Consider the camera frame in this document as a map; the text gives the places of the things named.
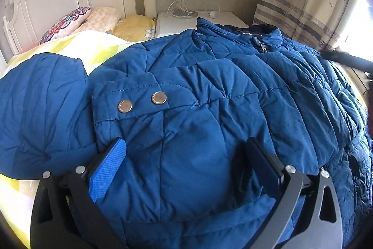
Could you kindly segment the blue quilted down jacket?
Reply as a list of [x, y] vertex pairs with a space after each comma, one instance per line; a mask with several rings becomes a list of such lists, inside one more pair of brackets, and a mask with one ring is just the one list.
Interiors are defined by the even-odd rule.
[[246, 153], [326, 169], [348, 246], [372, 217], [368, 114], [335, 63], [271, 25], [197, 20], [87, 73], [41, 53], [1, 79], [1, 174], [55, 176], [115, 139], [126, 156], [97, 206], [127, 248], [240, 248], [275, 201]]

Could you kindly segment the yellow white checkered bedsheet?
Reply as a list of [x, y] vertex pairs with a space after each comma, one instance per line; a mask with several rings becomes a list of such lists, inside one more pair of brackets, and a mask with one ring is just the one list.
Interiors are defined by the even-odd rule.
[[[131, 46], [116, 36], [93, 30], [69, 35], [36, 46], [13, 56], [8, 64], [1, 63], [1, 77], [32, 56], [56, 53], [82, 60], [89, 74], [113, 55]], [[9, 229], [1, 237], [1, 248], [30, 248], [30, 221], [38, 180], [21, 181], [1, 176], [1, 228]]]

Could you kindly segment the colourful patterned pillow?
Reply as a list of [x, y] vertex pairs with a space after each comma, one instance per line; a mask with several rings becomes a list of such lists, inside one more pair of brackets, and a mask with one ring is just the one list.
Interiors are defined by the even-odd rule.
[[43, 34], [39, 44], [60, 39], [72, 34], [91, 14], [88, 6], [79, 7], [60, 18], [48, 31]]

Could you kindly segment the peach patterned pillow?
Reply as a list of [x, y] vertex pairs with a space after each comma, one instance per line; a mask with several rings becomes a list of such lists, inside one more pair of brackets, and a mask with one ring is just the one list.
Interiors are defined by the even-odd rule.
[[95, 30], [111, 34], [116, 28], [120, 18], [120, 11], [116, 8], [98, 7], [91, 12], [89, 17], [73, 33]]

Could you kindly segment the yellow pillow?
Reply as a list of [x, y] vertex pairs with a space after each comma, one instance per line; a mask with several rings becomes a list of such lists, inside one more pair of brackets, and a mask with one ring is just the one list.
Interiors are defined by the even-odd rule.
[[141, 42], [155, 38], [156, 22], [143, 15], [132, 15], [118, 22], [113, 35], [128, 42]]

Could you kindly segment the white bedside table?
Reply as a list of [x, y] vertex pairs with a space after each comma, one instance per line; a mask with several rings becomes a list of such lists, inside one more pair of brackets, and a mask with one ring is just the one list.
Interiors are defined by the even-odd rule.
[[[211, 23], [220, 25], [231, 25], [238, 28], [246, 28], [248, 25], [238, 18], [232, 12], [220, 11], [215, 18], [211, 18], [209, 13], [205, 11], [198, 11], [198, 17], [204, 18]], [[197, 18], [177, 18], [171, 13], [161, 12], [157, 16], [157, 25], [155, 29], [155, 38], [165, 37], [181, 33], [188, 29], [196, 29]]]

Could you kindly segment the silver floor lamp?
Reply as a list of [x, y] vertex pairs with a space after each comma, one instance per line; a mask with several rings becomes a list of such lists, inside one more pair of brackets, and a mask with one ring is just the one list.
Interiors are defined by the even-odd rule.
[[197, 13], [187, 8], [186, 0], [174, 1], [170, 5], [169, 11], [174, 18], [191, 19], [196, 18]]

